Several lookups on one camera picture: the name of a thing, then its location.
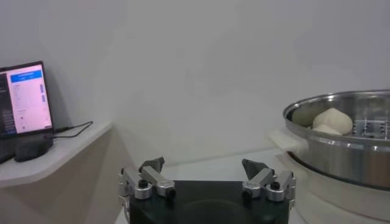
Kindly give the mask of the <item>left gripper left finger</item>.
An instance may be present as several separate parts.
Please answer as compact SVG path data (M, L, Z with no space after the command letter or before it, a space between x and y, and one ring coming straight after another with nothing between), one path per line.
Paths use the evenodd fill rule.
M145 161L137 170L123 167L118 174L119 196L147 200L155 189L158 196L173 200L176 196L175 182L161 174L164 163L164 157L159 157Z

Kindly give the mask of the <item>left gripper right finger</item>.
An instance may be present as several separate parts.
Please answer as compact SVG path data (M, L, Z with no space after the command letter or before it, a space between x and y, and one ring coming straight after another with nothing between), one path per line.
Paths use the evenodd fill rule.
M265 163L243 159L241 161L248 180L242 183L242 196L246 203L265 195L269 201L296 202L296 178L292 171L277 174Z

